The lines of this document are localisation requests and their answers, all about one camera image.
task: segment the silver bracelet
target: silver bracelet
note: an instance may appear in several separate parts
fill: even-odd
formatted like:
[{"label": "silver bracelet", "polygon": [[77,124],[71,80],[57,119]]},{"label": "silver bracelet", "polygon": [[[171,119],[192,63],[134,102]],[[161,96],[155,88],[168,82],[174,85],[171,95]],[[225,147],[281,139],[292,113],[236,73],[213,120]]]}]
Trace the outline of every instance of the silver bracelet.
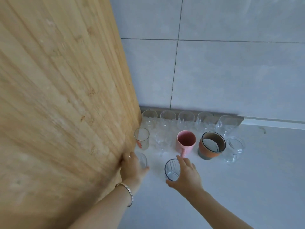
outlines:
[{"label": "silver bracelet", "polygon": [[130,196],[132,198],[132,203],[133,203],[133,195],[132,195],[132,191],[130,190],[130,188],[126,184],[124,184],[123,182],[120,182],[120,183],[116,184],[115,187],[117,187],[118,185],[122,185],[128,190],[128,192],[130,193]]}]

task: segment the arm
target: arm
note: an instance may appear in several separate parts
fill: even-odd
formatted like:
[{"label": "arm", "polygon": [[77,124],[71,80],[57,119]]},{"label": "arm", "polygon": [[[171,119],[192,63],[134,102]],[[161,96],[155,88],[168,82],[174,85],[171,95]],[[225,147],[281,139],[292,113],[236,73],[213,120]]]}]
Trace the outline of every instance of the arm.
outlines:
[{"label": "arm", "polygon": [[184,196],[213,229],[253,229],[204,191],[199,173],[188,158],[177,158],[180,176],[177,181],[166,183]]},{"label": "arm", "polygon": [[[121,169],[122,182],[132,191],[132,195],[140,188],[140,184],[149,167],[142,169],[134,152],[124,153]],[[95,204],[88,212],[77,219],[69,229],[116,229],[131,203],[128,190],[118,185],[106,197]]]}]

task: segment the pink mug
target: pink mug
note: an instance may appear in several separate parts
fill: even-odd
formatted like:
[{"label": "pink mug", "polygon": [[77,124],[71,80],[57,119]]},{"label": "pink mug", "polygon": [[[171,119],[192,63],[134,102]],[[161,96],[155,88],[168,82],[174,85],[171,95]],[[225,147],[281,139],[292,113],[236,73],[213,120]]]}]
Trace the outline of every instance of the pink mug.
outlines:
[{"label": "pink mug", "polygon": [[183,130],[178,133],[176,140],[176,151],[181,154],[182,158],[192,151],[195,144],[196,136],[192,132]]}]

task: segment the hand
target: hand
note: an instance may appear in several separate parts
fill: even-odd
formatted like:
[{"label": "hand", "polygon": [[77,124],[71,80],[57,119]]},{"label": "hand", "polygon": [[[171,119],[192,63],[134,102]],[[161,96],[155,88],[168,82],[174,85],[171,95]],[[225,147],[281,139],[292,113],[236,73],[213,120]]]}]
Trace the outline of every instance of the hand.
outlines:
[{"label": "hand", "polygon": [[122,182],[131,189],[132,194],[134,195],[140,188],[143,178],[149,171],[149,167],[143,169],[134,152],[123,153],[121,166],[120,173]]},{"label": "hand", "polygon": [[166,180],[169,187],[177,190],[185,198],[202,191],[201,178],[196,170],[196,166],[188,158],[181,158],[177,155],[180,164],[180,175],[177,181]]}]

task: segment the forearm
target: forearm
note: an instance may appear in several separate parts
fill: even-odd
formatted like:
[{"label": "forearm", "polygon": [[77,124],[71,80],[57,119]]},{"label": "forearm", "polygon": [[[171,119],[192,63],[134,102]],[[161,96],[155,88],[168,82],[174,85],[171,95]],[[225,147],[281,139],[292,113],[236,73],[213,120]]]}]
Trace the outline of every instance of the forearm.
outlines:
[{"label": "forearm", "polygon": [[70,229],[116,229],[130,203],[131,197],[128,190],[124,186],[118,185],[82,215]]},{"label": "forearm", "polygon": [[203,189],[185,197],[213,229],[253,229]]}]

